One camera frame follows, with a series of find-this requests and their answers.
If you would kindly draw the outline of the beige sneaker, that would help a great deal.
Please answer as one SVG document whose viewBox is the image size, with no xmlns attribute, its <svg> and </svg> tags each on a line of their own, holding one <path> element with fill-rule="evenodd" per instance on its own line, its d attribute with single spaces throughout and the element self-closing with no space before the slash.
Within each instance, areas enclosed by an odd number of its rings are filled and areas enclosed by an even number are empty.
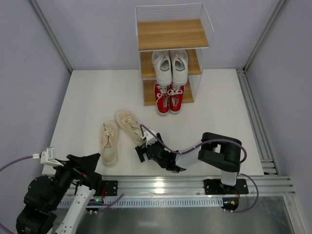
<svg viewBox="0 0 312 234">
<path fill-rule="evenodd" d="M 136 117 L 129 111 L 119 110 L 115 114 L 118 126 L 131 138 L 131 140 L 140 145 L 143 143 L 140 124 Z"/>
<path fill-rule="evenodd" d="M 100 130 L 100 154 L 105 167 L 114 167 L 118 162 L 118 133 L 118 125 L 115 121 L 109 120 L 103 123 Z"/>
</svg>

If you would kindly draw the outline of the red canvas sneaker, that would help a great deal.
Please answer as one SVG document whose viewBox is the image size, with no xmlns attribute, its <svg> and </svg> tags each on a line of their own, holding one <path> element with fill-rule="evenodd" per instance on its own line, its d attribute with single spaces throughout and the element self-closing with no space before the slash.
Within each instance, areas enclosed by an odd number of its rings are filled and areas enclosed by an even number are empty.
<svg viewBox="0 0 312 234">
<path fill-rule="evenodd" d="M 169 112 L 168 89 L 169 86 L 162 86 L 157 82 L 154 85 L 154 95 L 156 99 L 157 112 L 161 116 L 164 116 Z"/>
<path fill-rule="evenodd" d="M 172 114 L 177 114 L 182 105 L 184 95 L 184 85 L 174 85 L 173 83 L 170 85 L 168 90 L 169 96 L 169 111 Z"/>
</svg>

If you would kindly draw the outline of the white sneaker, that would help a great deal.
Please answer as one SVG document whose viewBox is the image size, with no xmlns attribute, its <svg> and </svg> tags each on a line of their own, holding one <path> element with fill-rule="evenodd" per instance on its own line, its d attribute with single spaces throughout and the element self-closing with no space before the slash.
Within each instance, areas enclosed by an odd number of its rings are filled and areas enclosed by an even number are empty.
<svg viewBox="0 0 312 234">
<path fill-rule="evenodd" d="M 172 80 L 174 85 L 182 86 L 188 80 L 188 55 L 186 50 L 170 51 Z"/>
<path fill-rule="evenodd" d="M 172 82 L 172 71 L 169 51 L 153 51 L 152 65 L 157 83 L 161 86 L 170 85 Z"/>
</svg>

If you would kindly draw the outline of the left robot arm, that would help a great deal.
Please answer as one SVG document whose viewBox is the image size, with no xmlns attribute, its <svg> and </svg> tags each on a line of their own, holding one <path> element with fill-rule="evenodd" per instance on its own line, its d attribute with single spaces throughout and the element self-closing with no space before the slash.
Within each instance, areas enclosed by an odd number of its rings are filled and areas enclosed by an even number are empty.
<svg viewBox="0 0 312 234">
<path fill-rule="evenodd" d="M 54 211 L 65 196 L 73 181 L 77 192 L 58 234 L 74 234 L 91 197 L 95 195 L 102 176 L 95 172 L 100 154 L 89 156 L 68 155 L 66 160 L 57 160 L 53 178 L 40 176 L 31 181 L 24 197 L 25 207 L 19 214 L 16 229 L 19 234 L 47 234 L 57 218 Z"/>
</svg>

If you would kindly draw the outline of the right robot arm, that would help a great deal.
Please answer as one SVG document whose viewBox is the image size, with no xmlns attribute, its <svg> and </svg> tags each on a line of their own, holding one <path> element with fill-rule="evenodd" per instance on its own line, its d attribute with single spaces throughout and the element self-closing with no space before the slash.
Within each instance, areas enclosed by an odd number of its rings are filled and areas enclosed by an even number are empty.
<svg viewBox="0 0 312 234">
<path fill-rule="evenodd" d="M 173 151 L 165 146 L 159 133 L 155 136 L 148 132 L 146 134 L 143 138 L 145 142 L 135 147 L 141 162 L 145 161 L 146 156 L 160 168 L 172 173 L 180 173 L 195 164 L 205 163 L 221 171 L 217 189 L 224 193 L 236 191 L 241 152 L 246 153 L 240 140 L 206 132 L 196 145 L 182 151 Z"/>
</svg>

